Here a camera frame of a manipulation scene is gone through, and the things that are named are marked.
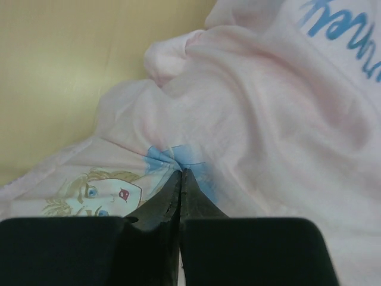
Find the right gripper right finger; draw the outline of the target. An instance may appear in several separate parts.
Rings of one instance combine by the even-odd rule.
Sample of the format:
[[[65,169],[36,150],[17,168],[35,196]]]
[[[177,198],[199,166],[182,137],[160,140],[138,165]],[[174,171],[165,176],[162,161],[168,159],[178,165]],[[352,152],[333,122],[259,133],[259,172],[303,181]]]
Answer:
[[[338,285],[325,240],[298,217],[226,216],[182,174],[180,250],[186,285]]]

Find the purple princess pillowcase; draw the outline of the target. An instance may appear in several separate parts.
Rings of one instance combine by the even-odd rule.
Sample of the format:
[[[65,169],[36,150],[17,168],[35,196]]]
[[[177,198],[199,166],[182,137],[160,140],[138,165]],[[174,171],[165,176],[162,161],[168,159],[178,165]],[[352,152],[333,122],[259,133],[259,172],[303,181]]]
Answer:
[[[312,220],[342,285],[379,285],[380,2],[218,1],[205,25],[152,44],[1,219],[125,216],[188,168],[226,214]]]

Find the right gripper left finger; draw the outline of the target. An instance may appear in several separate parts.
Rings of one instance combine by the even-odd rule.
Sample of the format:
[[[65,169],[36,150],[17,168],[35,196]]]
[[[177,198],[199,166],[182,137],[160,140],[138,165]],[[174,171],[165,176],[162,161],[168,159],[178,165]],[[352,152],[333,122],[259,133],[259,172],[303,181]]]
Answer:
[[[125,217],[1,223],[2,285],[176,285],[182,174]]]

